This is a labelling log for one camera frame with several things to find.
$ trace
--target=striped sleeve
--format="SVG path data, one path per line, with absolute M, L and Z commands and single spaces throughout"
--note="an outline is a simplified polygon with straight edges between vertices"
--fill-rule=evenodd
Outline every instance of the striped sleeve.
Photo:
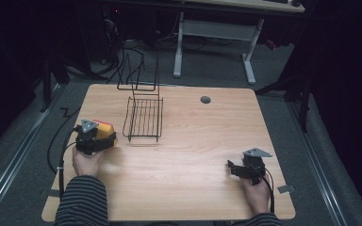
M 92 176 L 74 177 L 67 184 L 54 225 L 108 225 L 105 185 Z
M 237 222 L 235 226 L 281 226 L 281 221 L 275 214 L 258 214 L 251 219 Z

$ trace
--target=table leg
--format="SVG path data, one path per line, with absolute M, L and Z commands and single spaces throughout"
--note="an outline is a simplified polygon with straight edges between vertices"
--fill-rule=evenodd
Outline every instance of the table leg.
M 243 65 L 245 66 L 246 76 L 248 77 L 248 83 L 251 85 L 255 84 L 255 75 L 252 70 L 251 57 L 255 49 L 255 45 L 257 43 L 258 36 L 260 35 L 261 28 L 263 26 L 264 19 L 260 19 L 256 25 L 255 33 L 252 37 L 251 44 L 248 49 L 247 54 L 242 54 Z
M 174 62 L 174 77 L 181 76 L 181 65 L 182 65 L 182 38 L 184 34 L 184 12 L 180 12 L 180 22 L 178 26 L 178 45 L 177 52 L 175 53 Z

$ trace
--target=dark wall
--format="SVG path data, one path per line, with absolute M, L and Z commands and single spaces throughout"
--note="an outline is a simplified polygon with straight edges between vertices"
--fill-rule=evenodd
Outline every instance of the dark wall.
M 362 197 L 362 2 L 333 34 L 312 92 L 337 153 Z
M 0 137 L 35 97 L 39 54 L 25 48 L 30 33 L 17 24 L 24 21 L 24 15 L 0 15 Z

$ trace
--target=wire rack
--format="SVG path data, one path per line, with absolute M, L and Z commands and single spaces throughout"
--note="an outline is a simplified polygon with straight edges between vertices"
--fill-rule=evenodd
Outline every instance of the wire rack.
M 132 137 L 155 137 L 156 141 L 161 137 L 163 119 L 163 98 L 160 98 L 160 86 L 158 75 L 158 57 L 153 82 L 141 86 L 140 70 L 144 68 L 143 55 L 140 58 L 140 65 L 131 71 L 129 55 L 125 57 L 130 71 L 125 78 L 125 84 L 120 75 L 117 89 L 131 90 L 132 97 L 128 98 L 127 113 L 123 125 L 123 135 L 131 141 Z

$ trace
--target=wooden table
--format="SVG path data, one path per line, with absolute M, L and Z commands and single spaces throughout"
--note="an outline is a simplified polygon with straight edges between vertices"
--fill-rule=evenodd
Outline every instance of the wooden table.
M 108 219 L 228 220 L 252 217 L 240 179 L 230 175 L 227 160 L 242 165 L 242 152 L 257 147 L 273 155 L 263 158 L 274 179 L 275 214 L 293 218 L 285 180 L 255 93 L 251 89 L 160 87 L 163 98 L 162 137 L 122 135 L 131 91 L 92 85 L 79 113 L 81 119 L 110 122 L 118 144 L 102 164 L 99 178 L 107 187 Z M 201 103 L 208 96 L 210 104 Z M 71 152 L 65 154 L 65 185 L 75 177 Z M 52 189 L 58 190 L 58 178 Z M 59 199 L 48 197 L 42 212 L 55 220 Z
M 199 4 L 213 4 L 223 5 L 228 7 L 239 8 L 256 8 L 264 10 L 284 11 L 284 12 L 304 12 L 302 5 L 294 7 L 292 1 L 288 0 L 288 3 L 276 3 L 264 0 L 184 0 L 185 2 L 193 2 Z

